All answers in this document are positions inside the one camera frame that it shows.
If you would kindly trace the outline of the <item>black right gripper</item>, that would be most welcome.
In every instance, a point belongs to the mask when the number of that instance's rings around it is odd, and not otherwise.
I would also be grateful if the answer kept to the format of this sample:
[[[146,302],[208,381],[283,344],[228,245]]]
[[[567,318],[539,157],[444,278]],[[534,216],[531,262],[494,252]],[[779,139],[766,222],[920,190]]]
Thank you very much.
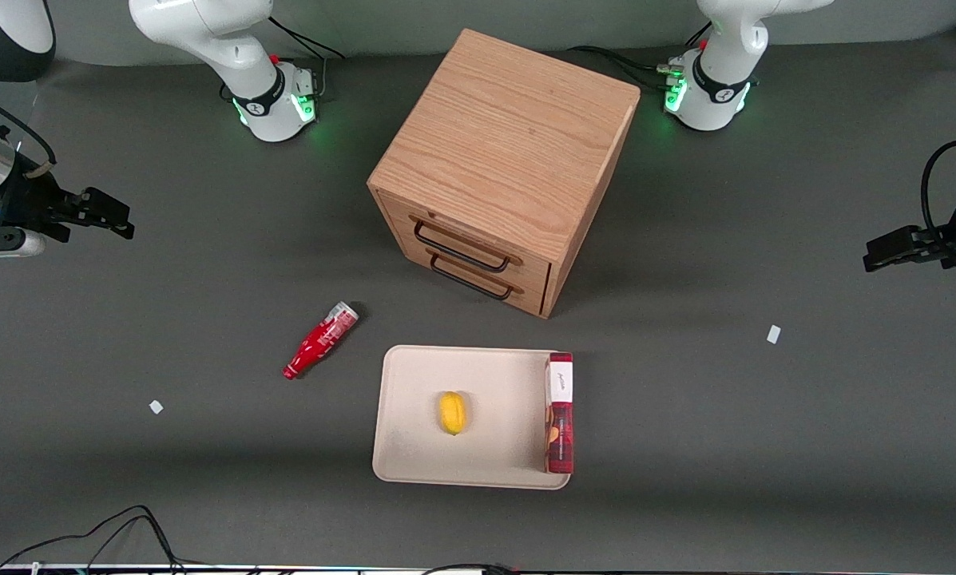
[[[59,187],[53,175],[25,178],[24,169],[33,168],[23,160],[0,184],[0,258],[35,257],[50,241],[69,243],[71,228],[97,227],[131,240],[135,226],[129,222],[130,207],[95,187],[79,194],[78,211],[59,212],[69,193]]]

